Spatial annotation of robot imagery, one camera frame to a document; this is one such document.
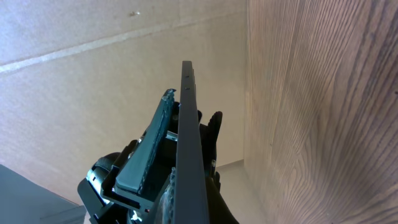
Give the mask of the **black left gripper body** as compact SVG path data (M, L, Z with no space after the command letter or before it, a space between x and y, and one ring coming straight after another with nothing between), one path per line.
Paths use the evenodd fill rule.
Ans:
M146 223L172 167L176 168L179 107L180 103L174 102L167 133L159 143L140 194L120 189L116 185L116 177L134 154L146 130L141 138L132 141L121 152L103 156L91 167L78 185L78 194L90 215L90 222ZM219 173L215 170L215 176L210 178L220 191Z

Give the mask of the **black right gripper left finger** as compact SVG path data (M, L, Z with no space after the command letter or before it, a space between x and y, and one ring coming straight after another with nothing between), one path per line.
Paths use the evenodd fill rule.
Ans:
M176 168L172 167L170 175L162 187L155 203L150 210L146 223L148 224L171 224L174 217L175 200L175 174Z

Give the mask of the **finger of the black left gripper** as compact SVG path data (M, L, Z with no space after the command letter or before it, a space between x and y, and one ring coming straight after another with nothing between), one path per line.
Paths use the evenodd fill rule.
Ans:
M116 185L120 189L138 194L142 192L159 143L167 133L175 101L174 92L172 88L165 91L144 138L116 177Z
M215 176L217 160L216 143L220 132L223 113L217 111L213 114L207 125L200 124L201 149L203 167L207 177Z

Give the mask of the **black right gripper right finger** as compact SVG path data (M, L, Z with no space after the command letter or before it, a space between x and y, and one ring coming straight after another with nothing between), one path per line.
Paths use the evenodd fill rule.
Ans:
M213 179L205 178L210 224L239 224L229 210Z

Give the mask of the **blue Galaxy smartphone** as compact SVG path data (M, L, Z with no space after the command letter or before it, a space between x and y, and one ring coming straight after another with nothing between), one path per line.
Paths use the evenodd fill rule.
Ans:
M191 61L182 62L173 222L210 222Z

